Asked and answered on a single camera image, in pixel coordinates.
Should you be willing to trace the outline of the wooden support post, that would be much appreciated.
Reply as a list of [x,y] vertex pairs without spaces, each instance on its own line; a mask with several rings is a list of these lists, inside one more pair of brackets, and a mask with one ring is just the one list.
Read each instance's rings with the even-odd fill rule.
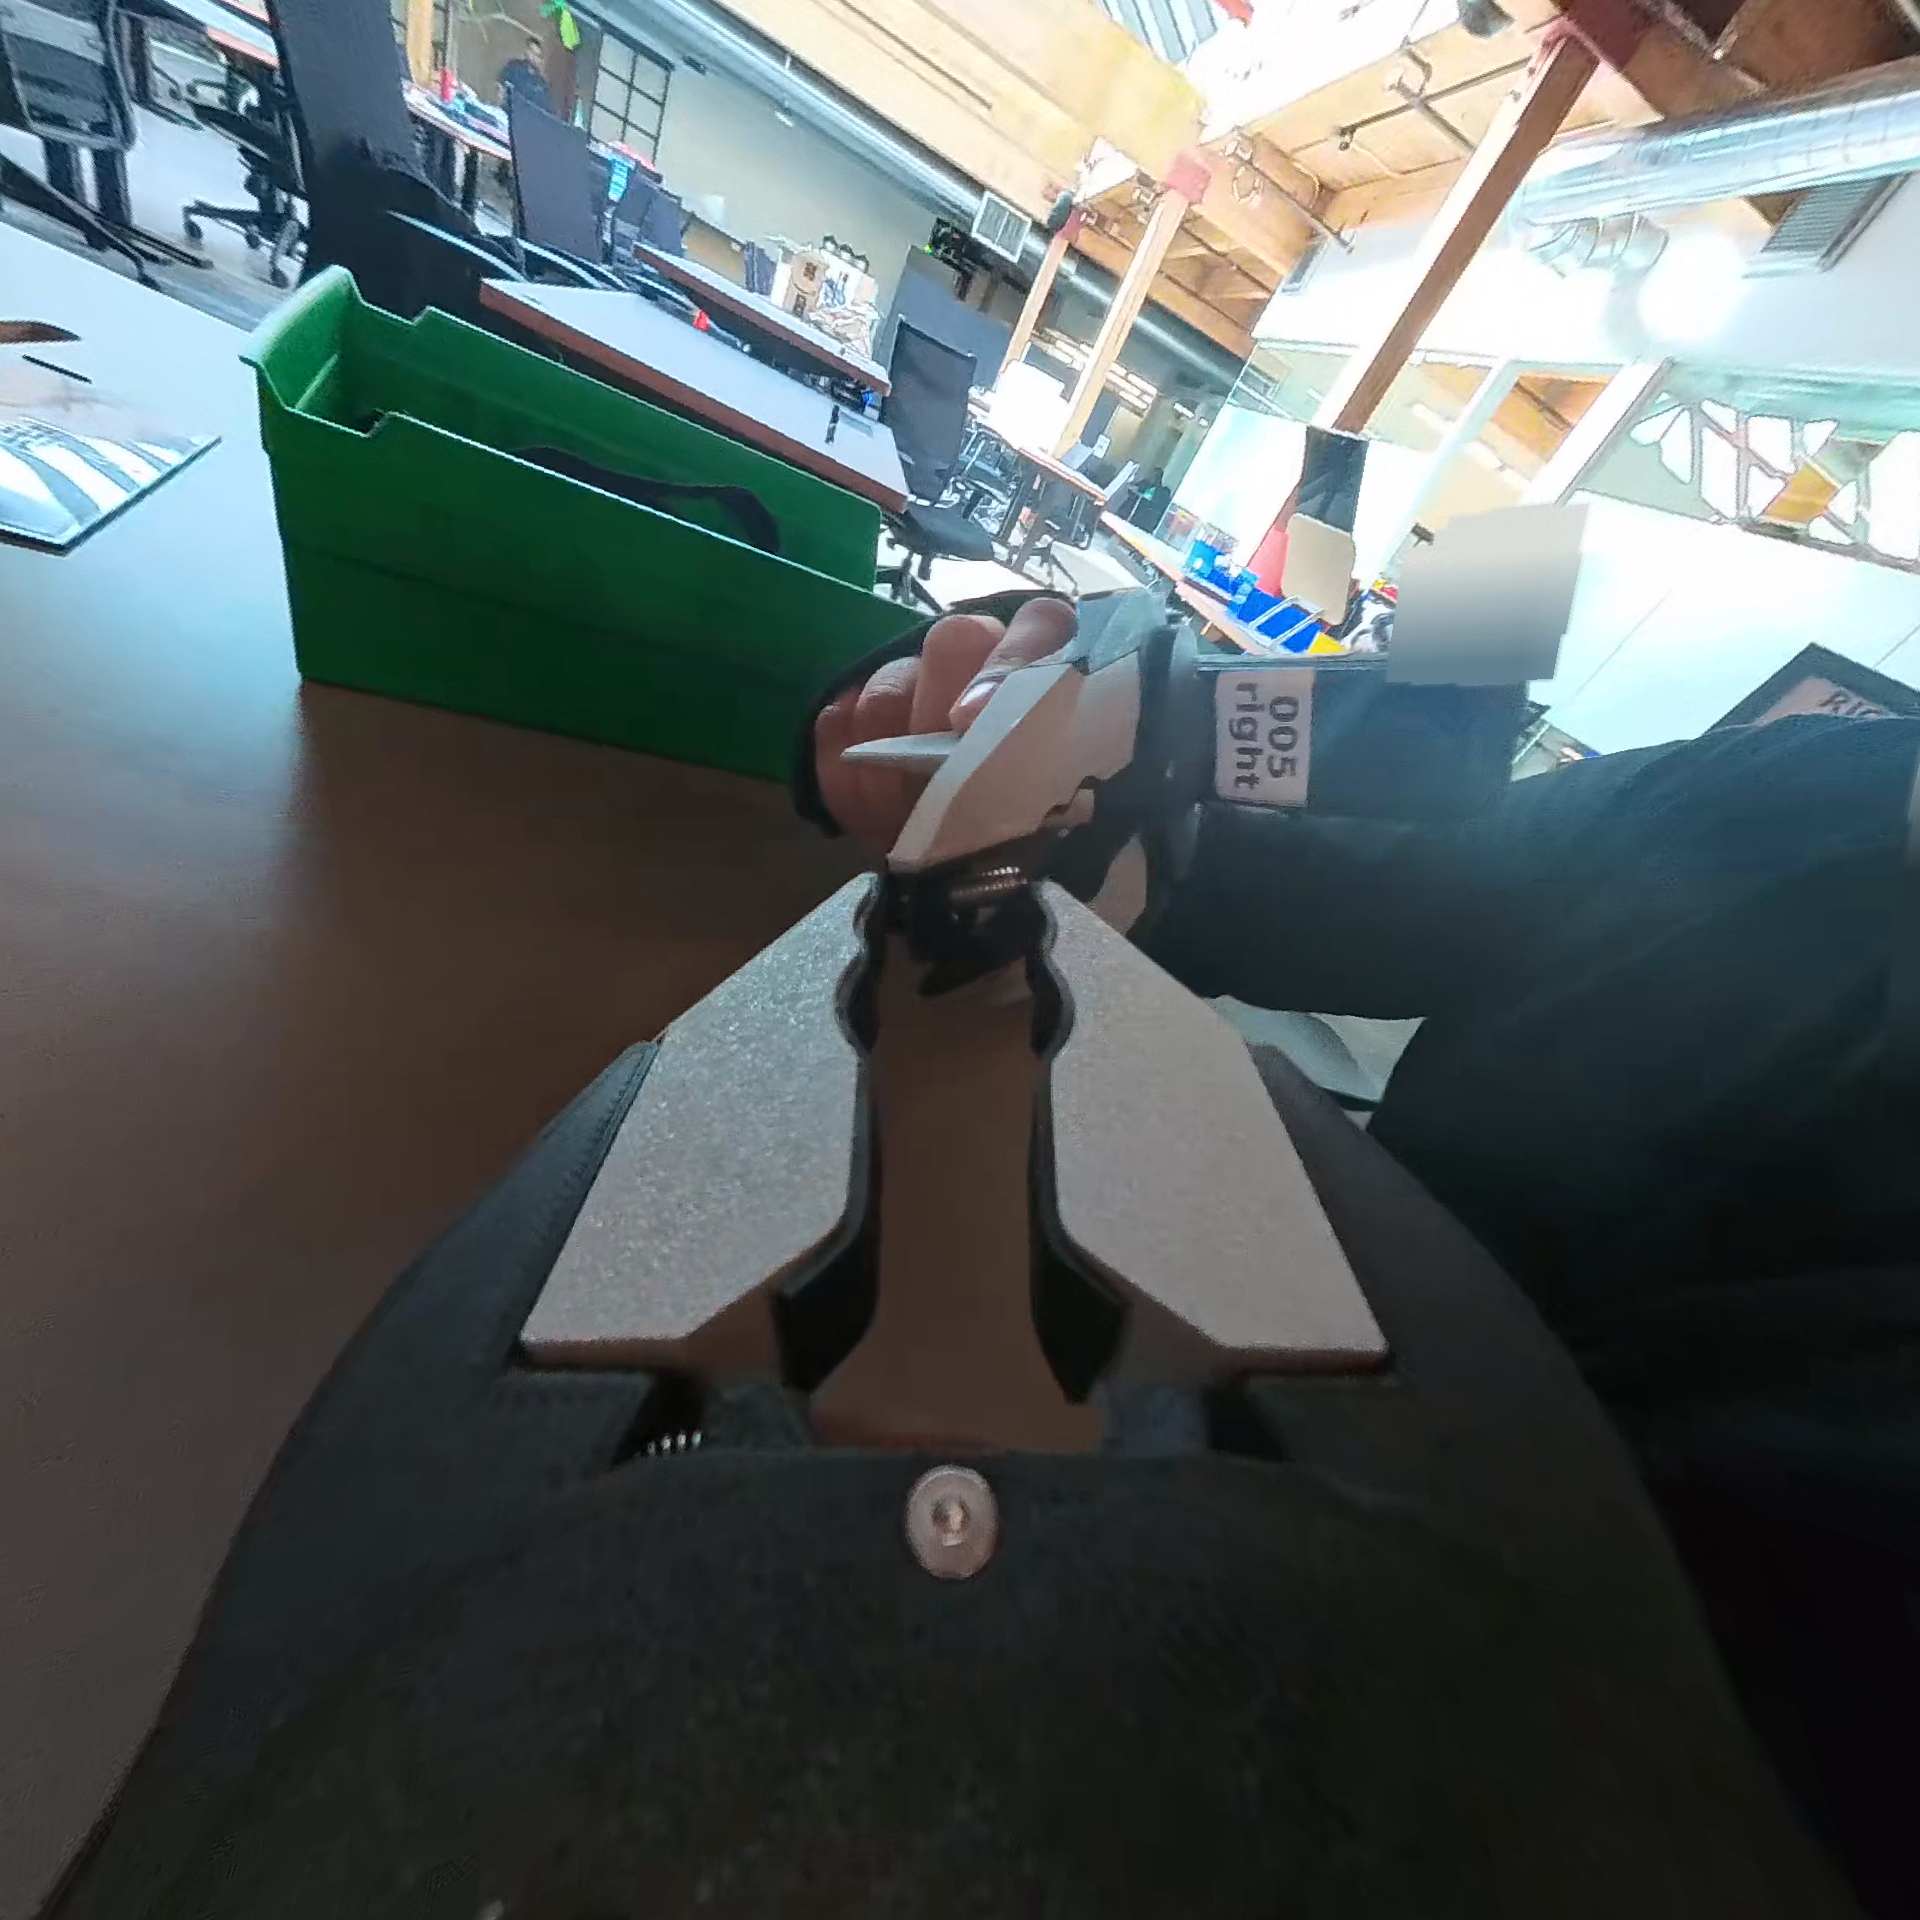
[[1507,99],[1425,229],[1401,289],[1362,332],[1361,345],[1321,397],[1315,427],[1358,435],[1369,425],[1530,169],[1561,133],[1598,64],[1595,49],[1574,28],[1563,23],[1547,31],[1522,84]]

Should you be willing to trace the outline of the grey office desk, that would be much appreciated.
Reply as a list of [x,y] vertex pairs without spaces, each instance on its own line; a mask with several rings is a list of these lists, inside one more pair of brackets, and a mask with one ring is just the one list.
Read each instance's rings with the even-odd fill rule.
[[908,505],[891,429],[630,292],[482,279],[493,319],[601,382],[803,468],[885,512]]

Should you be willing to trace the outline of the person's right hand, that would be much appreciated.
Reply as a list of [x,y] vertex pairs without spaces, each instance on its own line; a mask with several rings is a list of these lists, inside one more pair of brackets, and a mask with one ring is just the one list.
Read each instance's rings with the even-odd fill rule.
[[873,740],[964,733],[998,684],[1075,638],[1070,600],[1024,598],[1008,616],[949,613],[910,656],[864,668],[812,721],[809,817],[885,857],[930,779],[930,766],[851,759]]

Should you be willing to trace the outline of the striped booklet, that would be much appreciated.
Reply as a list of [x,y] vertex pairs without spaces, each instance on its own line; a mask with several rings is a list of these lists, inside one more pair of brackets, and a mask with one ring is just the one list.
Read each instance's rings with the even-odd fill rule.
[[65,552],[219,445],[56,358],[65,326],[2,321],[2,539]]

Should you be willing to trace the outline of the green plastic bin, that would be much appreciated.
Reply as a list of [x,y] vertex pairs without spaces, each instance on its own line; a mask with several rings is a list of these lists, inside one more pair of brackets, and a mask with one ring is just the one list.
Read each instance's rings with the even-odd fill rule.
[[922,621],[873,502],[340,267],[248,363],[304,681],[782,781]]

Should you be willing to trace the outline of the black knob screw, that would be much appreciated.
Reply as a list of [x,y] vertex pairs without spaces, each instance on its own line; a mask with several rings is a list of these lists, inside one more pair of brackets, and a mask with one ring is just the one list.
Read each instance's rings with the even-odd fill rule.
[[1026,968],[1048,927],[1034,873],[1010,854],[889,870],[881,897],[883,921],[904,944],[923,999]]

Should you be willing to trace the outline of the black office chair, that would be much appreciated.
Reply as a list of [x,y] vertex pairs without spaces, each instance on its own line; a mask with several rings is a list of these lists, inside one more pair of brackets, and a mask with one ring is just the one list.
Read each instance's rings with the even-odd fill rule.
[[280,84],[306,204],[300,280],[345,270],[363,301],[485,325],[482,283],[513,262],[429,180],[385,3],[273,3]]
[[904,468],[905,502],[885,513],[901,552],[876,585],[904,605],[939,613],[928,576],[936,560],[995,561],[995,539],[972,513],[945,502],[970,429],[977,358],[913,319],[897,325],[891,388],[881,405]]
[[[48,152],[125,157],[134,145],[128,65],[114,3],[2,4],[2,120]],[[2,157],[5,200],[81,233],[122,255],[137,283],[156,288],[154,254],[130,237],[125,213],[99,213],[75,185],[40,177]]]

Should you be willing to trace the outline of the person's right forearm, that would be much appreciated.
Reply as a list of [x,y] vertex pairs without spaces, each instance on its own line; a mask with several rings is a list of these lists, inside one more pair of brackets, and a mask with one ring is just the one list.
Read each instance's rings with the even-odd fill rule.
[[1585,759],[1468,823],[1202,806],[1139,933],[1205,997],[1416,1020],[1371,1135],[1558,1326],[1916,1261],[1914,717]]

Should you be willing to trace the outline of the black white printed sign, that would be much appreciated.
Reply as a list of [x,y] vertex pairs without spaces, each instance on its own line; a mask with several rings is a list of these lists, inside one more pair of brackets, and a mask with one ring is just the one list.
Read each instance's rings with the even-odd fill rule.
[[1763,726],[1790,715],[1917,715],[1917,691],[1829,646],[1809,644],[1712,721],[1712,731]]

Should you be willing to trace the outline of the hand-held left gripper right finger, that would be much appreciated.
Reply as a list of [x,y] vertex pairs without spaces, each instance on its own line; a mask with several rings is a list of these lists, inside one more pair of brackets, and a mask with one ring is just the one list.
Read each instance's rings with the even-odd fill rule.
[[1245,1040],[1064,887],[1035,908],[1030,1297],[1064,1391],[1380,1371],[1386,1333]]

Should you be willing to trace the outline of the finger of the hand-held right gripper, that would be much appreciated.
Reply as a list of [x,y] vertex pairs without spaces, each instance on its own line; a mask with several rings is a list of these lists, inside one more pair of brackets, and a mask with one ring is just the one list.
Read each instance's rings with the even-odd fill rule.
[[1141,707],[1133,656],[1102,668],[1048,660],[998,684],[970,731],[891,737],[889,767],[928,779],[889,848],[889,870],[932,873],[1030,841],[1084,788],[1130,766]]
[[1163,681],[1172,660],[1172,616],[1162,592],[1137,588],[1105,592],[1075,605],[1075,628],[1042,664],[1067,664],[1084,676],[1123,668],[1141,681]]

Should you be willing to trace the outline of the silver ventilation duct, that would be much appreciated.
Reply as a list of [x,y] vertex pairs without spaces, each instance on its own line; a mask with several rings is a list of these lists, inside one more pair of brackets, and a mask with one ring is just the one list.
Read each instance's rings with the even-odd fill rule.
[[1555,144],[1508,200],[1522,229],[1795,193],[1917,166],[1917,60]]

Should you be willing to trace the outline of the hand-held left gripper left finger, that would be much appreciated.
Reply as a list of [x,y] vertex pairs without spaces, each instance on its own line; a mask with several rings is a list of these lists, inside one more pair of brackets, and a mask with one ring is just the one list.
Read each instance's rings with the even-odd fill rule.
[[658,1038],[520,1333],[572,1371],[821,1384],[873,1318],[860,876]]

